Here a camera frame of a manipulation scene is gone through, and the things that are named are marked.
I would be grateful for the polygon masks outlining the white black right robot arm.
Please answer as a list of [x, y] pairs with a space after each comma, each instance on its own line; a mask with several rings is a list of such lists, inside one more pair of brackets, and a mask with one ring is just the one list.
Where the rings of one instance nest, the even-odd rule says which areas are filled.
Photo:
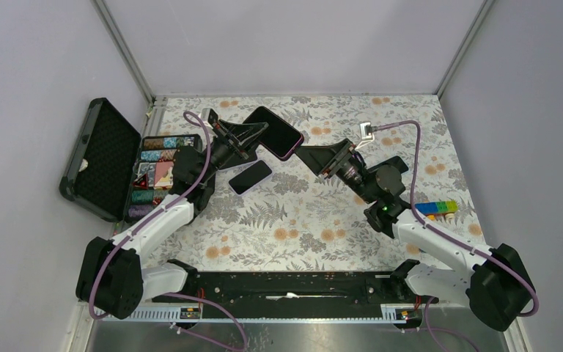
[[506, 331], [512, 322], [538, 307], [536, 290], [518, 252], [505, 243], [497, 248], [474, 245], [430, 221], [401, 198], [408, 171], [398, 156], [370, 168], [345, 139], [329, 146], [301, 146], [295, 154], [317, 176], [337, 176], [370, 204], [364, 216], [370, 227], [392, 239], [413, 244], [446, 265], [432, 268], [406, 260], [394, 271], [392, 295], [409, 302], [432, 296], [468, 307], [486, 326]]

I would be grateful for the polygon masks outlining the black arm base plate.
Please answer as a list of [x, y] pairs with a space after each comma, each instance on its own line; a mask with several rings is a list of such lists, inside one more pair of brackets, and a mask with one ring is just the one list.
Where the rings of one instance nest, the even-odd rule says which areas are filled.
[[207, 319], [382, 318], [382, 307], [399, 305], [405, 318], [425, 304], [389, 271], [205, 271], [189, 276], [180, 294], [203, 298], [219, 308], [196, 303]]

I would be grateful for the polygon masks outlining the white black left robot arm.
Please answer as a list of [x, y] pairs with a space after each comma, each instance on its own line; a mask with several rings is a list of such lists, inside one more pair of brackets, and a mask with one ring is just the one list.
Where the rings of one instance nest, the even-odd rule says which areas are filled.
[[124, 319], [150, 298], [172, 293], [190, 301], [198, 282], [173, 263], [144, 269], [147, 258], [171, 234], [190, 224], [214, 192], [217, 171], [232, 157], [248, 158], [268, 129], [266, 122], [234, 124], [209, 119], [207, 146], [180, 146], [173, 157], [172, 188], [163, 201], [133, 226], [111, 239], [92, 239], [84, 253], [76, 296], [94, 319]]

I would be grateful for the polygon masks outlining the black phone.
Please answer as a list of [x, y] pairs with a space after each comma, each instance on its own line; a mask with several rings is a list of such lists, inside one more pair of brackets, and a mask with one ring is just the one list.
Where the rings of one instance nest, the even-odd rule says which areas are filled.
[[290, 158], [304, 141], [300, 131], [264, 106], [257, 107], [243, 122], [268, 124], [260, 138], [260, 144], [280, 161]]

